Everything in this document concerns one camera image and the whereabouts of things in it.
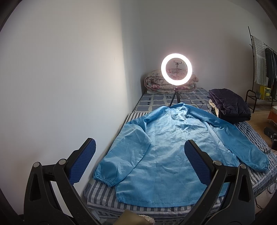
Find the white wall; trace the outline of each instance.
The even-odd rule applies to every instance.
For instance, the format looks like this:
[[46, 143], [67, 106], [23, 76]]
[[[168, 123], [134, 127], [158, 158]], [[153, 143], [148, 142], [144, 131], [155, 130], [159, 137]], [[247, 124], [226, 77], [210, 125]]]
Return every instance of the white wall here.
[[199, 87], [252, 88], [252, 35], [277, 50], [277, 31], [255, 0], [141, 0], [147, 71], [170, 53], [191, 61]]
[[80, 193], [135, 107], [145, 73], [137, 8], [24, 0], [0, 32], [0, 187], [18, 213], [34, 162], [56, 163], [94, 138]]

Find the bed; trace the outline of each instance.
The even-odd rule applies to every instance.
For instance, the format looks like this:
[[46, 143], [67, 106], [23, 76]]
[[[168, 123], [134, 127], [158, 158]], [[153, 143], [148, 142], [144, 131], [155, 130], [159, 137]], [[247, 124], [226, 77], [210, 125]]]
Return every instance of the bed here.
[[[125, 122], [148, 114], [152, 110], [164, 105], [169, 105], [173, 94], [144, 94], [139, 101], [134, 111], [128, 115]], [[203, 88], [197, 88], [193, 93], [181, 94], [181, 102], [190, 104], [195, 107], [201, 107], [208, 110], [209, 99], [207, 98], [208, 92]], [[247, 122], [235, 124], [235, 126], [261, 151], [268, 155], [270, 162], [269, 170], [264, 173], [255, 172], [253, 169], [248, 168], [250, 179], [252, 182], [254, 195], [258, 196], [267, 187], [276, 181], [277, 177], [277, 158], [271, 152], [265, 141], [253, 130]], [[116, 200], [115, 188], [108, 187], [107, 185], [90, 179], [85, 190], [83, 191], [83, 199], [87, 207], [94, 213], [97, 213], [101, 222], [112, 224], [125, 209], [129, 209], [137, 214], [143, 214], [155, 219], [157, 225], [175, 225], [183, 220], [193, 205], [171, 208], [147, 208], [119, 203]], [[223, 197], [219, 197], [213, 206], [211, 213], [218, 210]]]

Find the tripod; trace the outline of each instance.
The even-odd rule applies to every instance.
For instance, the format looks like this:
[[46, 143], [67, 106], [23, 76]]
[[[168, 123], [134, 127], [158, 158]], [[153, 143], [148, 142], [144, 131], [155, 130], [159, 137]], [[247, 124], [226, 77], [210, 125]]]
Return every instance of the tripod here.
[[177, 103], [180, 103], [181, 101], [180, 101], [180, 94], [179, 94], [179, 91], [178, 91], [178, 87], [175, 87], [175, 88], [174, 88], [174, 94], [173, 94], [173, 96], [172, 96], [172, 99], [171, 99], [171, 102], [170, 102], [169, 107], [172, 105], [175, 96], [176, 96], [176, 98], [177, 98]]
[[[182, 61], [181, 62], [176, 62], [175, 60], [173, 60], [173, 62], [175, 62], [175, 65], [176, 65], [176, 80], [178, 80], [178, 65], [182, 64]], [[179, 94], [179, 91], [178, 91], [178, 87], [174, 88], [174, 94], [172, 96], [169, 107], [172, 105], [175, 96], [177, 98], [177, 103], [180, 103], [181, 101], [180, 101], [180, 94]]]

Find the hanging towel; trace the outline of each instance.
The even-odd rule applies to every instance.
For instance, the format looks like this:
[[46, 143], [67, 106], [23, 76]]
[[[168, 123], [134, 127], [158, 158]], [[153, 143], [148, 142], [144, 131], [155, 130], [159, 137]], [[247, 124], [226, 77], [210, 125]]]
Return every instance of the hanging towel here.
[[254, 52], [255, 82], [266, 86], [266, 59], [264, 43], [252, 36]]

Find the blue jacket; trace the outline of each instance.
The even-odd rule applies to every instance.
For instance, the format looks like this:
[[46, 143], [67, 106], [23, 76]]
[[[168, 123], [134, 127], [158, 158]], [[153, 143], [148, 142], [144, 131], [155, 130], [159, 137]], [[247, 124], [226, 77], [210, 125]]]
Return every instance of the blue jacket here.
[[93, 178], [115, 185], [117, 200], [126, 204], [153, 208], [195, 204], [207, 186], [184, 153], [189, 139], [226, 166], [237, 167], [240, 159], [259, 172], [268, 168], [267, 155], [234, 125], [179, 103], [125, 124]]

